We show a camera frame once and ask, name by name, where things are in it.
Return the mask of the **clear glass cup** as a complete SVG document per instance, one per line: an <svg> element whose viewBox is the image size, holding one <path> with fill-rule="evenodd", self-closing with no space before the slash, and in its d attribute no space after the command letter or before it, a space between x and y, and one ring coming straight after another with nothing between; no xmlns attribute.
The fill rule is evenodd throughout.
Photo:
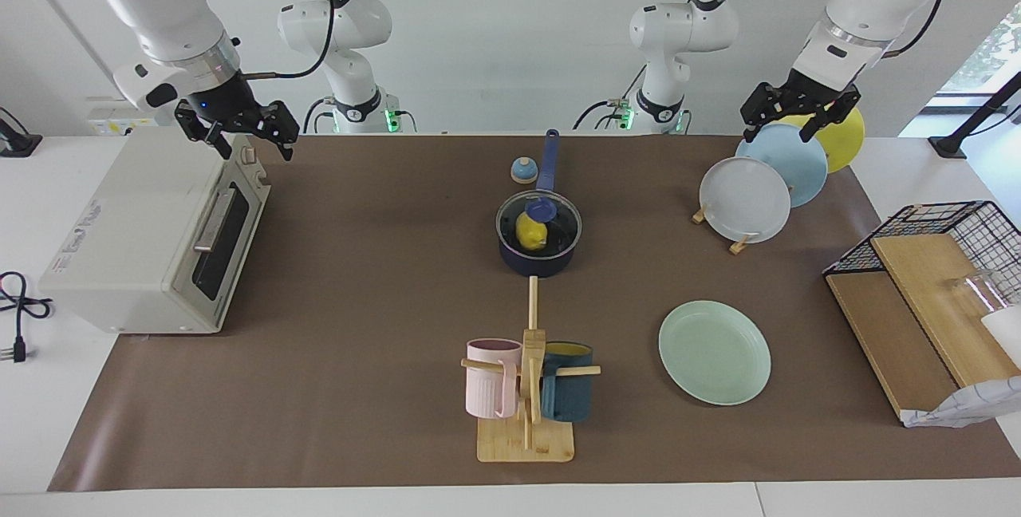
<svg viewBox="0 0 1021 517"><path fill-rule="evenodd" d="M1000 284L999 278L996 272L977 270L949 280L949 291L960 306L977 311L980 316L988 316L1007 307L1016 306L1007 294L1006 286Z"/></svg>

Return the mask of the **grey plate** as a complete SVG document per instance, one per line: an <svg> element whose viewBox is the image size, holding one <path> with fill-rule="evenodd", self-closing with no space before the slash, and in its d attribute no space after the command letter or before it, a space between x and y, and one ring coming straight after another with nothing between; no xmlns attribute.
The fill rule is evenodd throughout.
<svg viewBox="0 0 1021 517"><path fill-rule="evenodd" d="M712 165L699 187L699 215L734 244L756 244L783 230L792 209L789 189L776 169L734 156Z"/></svg>

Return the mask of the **dark teal mug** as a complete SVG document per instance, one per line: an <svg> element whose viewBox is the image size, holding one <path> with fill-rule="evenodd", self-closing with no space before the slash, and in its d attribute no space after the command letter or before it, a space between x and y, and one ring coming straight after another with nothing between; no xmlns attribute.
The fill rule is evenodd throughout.
<svg viewBox="0 0 1021 517"><path fill-rule="evenodd" d="M592 363L593 349L587 344L566 340L546 343L540 387L543 418L566 423L588 418L592 404L591 376L560 376L557 371Z"/></svg>

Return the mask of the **black angled stand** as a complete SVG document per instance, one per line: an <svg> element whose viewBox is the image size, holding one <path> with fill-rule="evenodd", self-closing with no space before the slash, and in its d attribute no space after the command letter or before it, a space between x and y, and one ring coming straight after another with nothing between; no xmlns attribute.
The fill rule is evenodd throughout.
<svg viewBox="0 0 1021 517"><path fill-rule="evenodd" d="M971 114L970 118L963 121L958 128L955 129L949 136L930 136L928 142L932 146L935 153L944 158L945 160L966 160L966 154L960 150L963 142L970 136L977 136L978 134L984 134L988 129L993 129L1007 122L1014 116L1017 111L1021 111L1021 104L1019 104L1014 111L1006 114L1006 116L1000 118L994 124L988 125L988 127L981 128L988 118L993 116L998 113L1000 107L1003 107L1014 95L1021 91L1021 69L1017 70L1013 77L1003 87L1000 87L995 94L992 94L977 110Z"/></svg>

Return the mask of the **yellow plate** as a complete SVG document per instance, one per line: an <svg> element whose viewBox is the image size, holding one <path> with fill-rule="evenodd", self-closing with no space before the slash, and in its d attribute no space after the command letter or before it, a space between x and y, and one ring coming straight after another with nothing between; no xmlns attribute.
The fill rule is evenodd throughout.
<svg viewBox="0 0 1021 517"><path fill-rule="evenodd" d="M826 153L828 174L834 174L850 165L865 141L865 121L860 109L853 109L849 116L839 124L829 124L813 136Z"/></svg>

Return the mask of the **glass window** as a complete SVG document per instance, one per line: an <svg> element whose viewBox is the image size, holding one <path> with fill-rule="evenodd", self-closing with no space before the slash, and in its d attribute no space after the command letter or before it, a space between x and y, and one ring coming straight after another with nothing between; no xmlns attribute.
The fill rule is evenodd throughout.
<svg viewBox="0 0 1021 517"><path fill-rule="evenodd" d="M1021 70L1021 2L993 27L937 94L959 97L992 95L1017 70Z"/></svg>

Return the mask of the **glass lid blue knob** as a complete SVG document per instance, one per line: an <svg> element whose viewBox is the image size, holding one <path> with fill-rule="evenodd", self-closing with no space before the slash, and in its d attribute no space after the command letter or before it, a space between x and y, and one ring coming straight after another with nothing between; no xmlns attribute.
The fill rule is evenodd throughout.
<svg viewBox="0 0 1021 517"><path fill-rule="evenodd" d="M518 240L515 239L514 223L522 212L528 212L532 219L548 226L548 241L542 251L521 251ZM574 256L582 237L582 215L576 205L558 193L547 190L514 194L495 214L497 243L504 258L567 263Z"/></svg>

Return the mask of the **green plate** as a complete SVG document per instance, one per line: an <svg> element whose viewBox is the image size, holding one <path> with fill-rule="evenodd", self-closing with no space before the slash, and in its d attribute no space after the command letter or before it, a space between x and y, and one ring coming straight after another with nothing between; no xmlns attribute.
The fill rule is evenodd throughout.
<svg viewBox="0 0 1021 517"><path fill-rule="evenodd" d="M661 321L659 354L664 371L690 397L735 407L768 385L772 358L761 329L735 307L692 300Z"/></svg>

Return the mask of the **brown table mat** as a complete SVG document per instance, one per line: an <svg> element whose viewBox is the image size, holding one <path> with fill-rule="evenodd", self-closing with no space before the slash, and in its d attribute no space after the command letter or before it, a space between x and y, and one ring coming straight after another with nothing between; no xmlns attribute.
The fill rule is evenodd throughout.
<svg viewBox="0 0 1021 517"><path fill-rule="evenodd" d="M565 136L557 188L583 231L539 286L539 325L594 349L568 463L483 464L467 342L518 337L526 279L495 212L533 136L311 136L281 162L218 335L114 343L51 491L546 482L966 480L1021 476L995 422L905 428L822 272L878 223L852 172L774 239L730 255L690 223L733 136ZM735 407L661 364L675 307L751 318L772 372Z"/></svg>

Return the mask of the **wooden plate rack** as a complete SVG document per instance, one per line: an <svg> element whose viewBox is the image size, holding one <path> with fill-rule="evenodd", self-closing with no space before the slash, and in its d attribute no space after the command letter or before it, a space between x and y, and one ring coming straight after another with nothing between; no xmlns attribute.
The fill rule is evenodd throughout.
<svg viewBox="0 0 1021 517"><path fill-rule="evenodd" d="M730 241L728 248L731 255L740 255L753 240L761 235L755 229L753 222L739 209L722 207L714 202L700 202L700 207L692 214L693 225L703 225L712 228L719 236Z"/></svg>

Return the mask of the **wooden mug tree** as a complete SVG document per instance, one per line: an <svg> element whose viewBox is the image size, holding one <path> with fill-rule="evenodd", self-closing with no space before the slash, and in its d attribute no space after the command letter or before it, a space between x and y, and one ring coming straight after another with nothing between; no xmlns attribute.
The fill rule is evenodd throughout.
<svg viewBox="0 0 1021 517"><path fill-rule="evenodd" d="M546 355L546 331L538 325L539 278L528 278L528 321L522 332L522 360L518 368L518 411L507 419L477 419L475 458L482 463L565 463L575 456L572 423L541 415L541 375ZM464 370L496 370L496 365L464 356ZM560 376L597 376L600 365L561 368Z"/></svg>

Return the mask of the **pink ribbed mug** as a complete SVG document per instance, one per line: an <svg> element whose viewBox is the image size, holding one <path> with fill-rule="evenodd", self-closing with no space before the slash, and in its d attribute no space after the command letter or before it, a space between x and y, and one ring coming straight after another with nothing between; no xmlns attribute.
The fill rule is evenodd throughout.
<svg viewBox="0 0 1021 517"><path fill-rule="evenodd" d="M513 418L518 411L522 343L504 338L476 338L467 343L467 358L496 365L497 369L467 368L466 411L479 419Z"/></svg>

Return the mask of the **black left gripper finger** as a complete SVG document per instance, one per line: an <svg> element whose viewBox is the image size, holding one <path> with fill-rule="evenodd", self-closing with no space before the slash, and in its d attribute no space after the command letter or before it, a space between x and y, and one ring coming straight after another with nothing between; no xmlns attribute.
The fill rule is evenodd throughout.
<svg viewBox="0 0 1021 517"><path fill-rule="evenodd" d="M823 104L822 102L810 102L807 109L807 122L803 125L803 143L807 143L821 131L832 124L842 124L856 108L861 99L858 88L846 88L834 101Z"/></svg>
<svg viewBox="0 0 1021 517"><path fill-rule="evenodd" d="M758 84L750 96L740 107L740 116L745 125L743 139L753 142L755 137L765 125L785 118L790 103L790 91L787 84Z"/></svg>

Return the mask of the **white cup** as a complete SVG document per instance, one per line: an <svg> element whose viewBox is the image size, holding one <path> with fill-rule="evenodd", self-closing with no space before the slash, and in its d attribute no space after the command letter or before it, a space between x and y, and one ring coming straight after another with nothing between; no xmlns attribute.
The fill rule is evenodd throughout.
<svg viewBox="0 0 1021 517"><path fill-rule="evenodd" d="M1021 306L1007 306L985 314L981 324L1011 363L1021 370Z"/></svg>

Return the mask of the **white power strip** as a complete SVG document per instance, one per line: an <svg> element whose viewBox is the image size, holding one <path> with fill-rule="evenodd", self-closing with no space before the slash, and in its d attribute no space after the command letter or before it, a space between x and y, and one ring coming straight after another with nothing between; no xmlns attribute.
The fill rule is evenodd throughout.
<svg viewBox="0 0 1021 517"><path fill-rule="evenodd" d="M128 136L135 129L157 124L155 114L138 109L92 109L86 120L96 136Z"/></svg>

